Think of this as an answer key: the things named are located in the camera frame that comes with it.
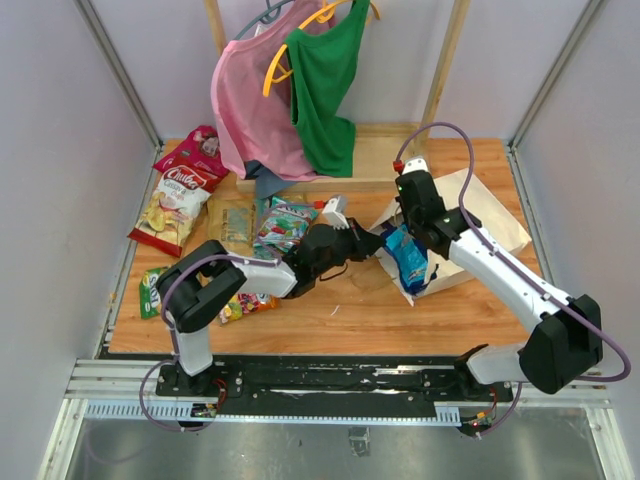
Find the blue snack packet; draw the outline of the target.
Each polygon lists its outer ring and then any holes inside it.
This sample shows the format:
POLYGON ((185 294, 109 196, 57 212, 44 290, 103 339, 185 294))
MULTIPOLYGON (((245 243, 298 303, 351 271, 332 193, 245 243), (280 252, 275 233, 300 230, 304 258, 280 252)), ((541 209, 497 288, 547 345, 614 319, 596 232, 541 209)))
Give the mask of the blue snack packet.
POLYGON ((431 264, 428 251, 408 233, 405 225, 382 224, 384 251, 391 257, 398 270, 397 278, 403 291, 418 296, 437 278, 439 265, 431 264))

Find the teal Fox's candy bag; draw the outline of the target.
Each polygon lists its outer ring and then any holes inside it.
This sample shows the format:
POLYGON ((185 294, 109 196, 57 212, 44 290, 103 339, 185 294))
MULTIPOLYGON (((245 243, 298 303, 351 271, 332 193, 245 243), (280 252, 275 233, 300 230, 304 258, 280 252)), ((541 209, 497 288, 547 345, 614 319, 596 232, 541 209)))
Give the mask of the teal Fox's candy bag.
POLYGON ((271 196, 254 201, 253 254, 260 259, 284 256, 295 247, 318 216, 301 196, 271 196))

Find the teal chips snack bag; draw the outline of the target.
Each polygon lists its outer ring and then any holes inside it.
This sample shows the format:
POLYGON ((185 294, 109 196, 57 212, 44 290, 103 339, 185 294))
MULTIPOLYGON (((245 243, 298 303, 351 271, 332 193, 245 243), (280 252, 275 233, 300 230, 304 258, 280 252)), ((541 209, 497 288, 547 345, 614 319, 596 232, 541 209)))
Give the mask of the teal chips snack bag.
POLYGON ((227 251, 249 255, 253 249, 256 207, 251 199, 207 201, 206 235, 219 241, 227 251))

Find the orange candy bag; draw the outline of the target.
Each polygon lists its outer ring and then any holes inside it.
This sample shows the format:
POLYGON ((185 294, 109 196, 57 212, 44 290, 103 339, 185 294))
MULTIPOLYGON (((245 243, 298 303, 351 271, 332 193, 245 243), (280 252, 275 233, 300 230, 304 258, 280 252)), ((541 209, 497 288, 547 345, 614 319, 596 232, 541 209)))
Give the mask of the orange candy bag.
POLYGON ((227 325, 257 313, 278 308, 280 300, 272 295, 238 293, 222 308, 218 315, 220 325, 227 325))

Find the pink REAL snack bag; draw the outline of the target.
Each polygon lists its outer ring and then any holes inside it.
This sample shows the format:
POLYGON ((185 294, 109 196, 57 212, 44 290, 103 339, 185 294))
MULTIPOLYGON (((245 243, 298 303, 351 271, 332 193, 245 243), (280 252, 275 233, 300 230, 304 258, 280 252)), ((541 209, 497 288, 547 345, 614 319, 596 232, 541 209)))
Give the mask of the pink REAL snack bag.
POLYGON ((190 132, 177 147, 156 161, 153 168, 164 173, 176 164, 188 166, 207 181, 206 189, 212 192, 227 176, 229 170, 221 160, 217 130, 201 125, 190 132))

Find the red Chulpi snack bag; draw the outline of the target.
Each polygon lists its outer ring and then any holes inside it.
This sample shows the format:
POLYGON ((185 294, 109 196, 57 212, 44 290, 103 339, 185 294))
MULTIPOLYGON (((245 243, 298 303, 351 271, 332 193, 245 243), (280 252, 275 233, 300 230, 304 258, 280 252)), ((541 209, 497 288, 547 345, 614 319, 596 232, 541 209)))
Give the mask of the red Chulpi snack bag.
POLYGON ((221 179, 184 160, 160 176, 128 238, 179 258, 200 211, 221 179))

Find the green Fox's candy bag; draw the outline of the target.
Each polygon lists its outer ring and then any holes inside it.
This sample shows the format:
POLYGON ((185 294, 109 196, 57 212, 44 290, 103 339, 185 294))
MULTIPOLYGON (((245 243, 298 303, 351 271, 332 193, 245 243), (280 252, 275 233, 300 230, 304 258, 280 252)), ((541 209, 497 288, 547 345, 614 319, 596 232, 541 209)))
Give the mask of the green Fox's candy bag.
POLYGON ((156 283, 169 269, 168 266, 146 270, 139 283, 139 310, 140 318, 148 320, 160 314, 161 297, 156 283))

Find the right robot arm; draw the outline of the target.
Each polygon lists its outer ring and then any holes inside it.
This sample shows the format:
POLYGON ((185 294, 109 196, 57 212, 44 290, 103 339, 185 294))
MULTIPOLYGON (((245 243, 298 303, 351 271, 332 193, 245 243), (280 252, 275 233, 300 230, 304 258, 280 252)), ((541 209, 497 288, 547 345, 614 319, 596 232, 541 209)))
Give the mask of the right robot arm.
POLYGON ((555 394, 603 357, 601 311, 588 295, 574 298, 543 281, 460 208, 449 209, 424 169, 406 167, 396 180, 403 223, 430 253, 480 280, 529 334, 524 343, 479 345, 461 355, 455 392, 474 400, 489 384, 528 382, 555 394))

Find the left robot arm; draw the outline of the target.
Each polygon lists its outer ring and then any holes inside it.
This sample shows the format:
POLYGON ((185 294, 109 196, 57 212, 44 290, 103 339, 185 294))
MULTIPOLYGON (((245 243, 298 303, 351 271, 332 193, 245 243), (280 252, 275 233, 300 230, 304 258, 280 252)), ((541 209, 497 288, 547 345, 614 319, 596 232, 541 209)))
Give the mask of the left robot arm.
POLYGON ((156 282, 161 316, 170 328, 176 359, 163 366, 161 396, 211 396, 219 384, 209 342, 209 325, 241 293, 295 299, 328 271, 363 262, 384 240, 349 218, 342 228, 312 226, 279 260, 235 255, 209 240, 165 271, 156 282))

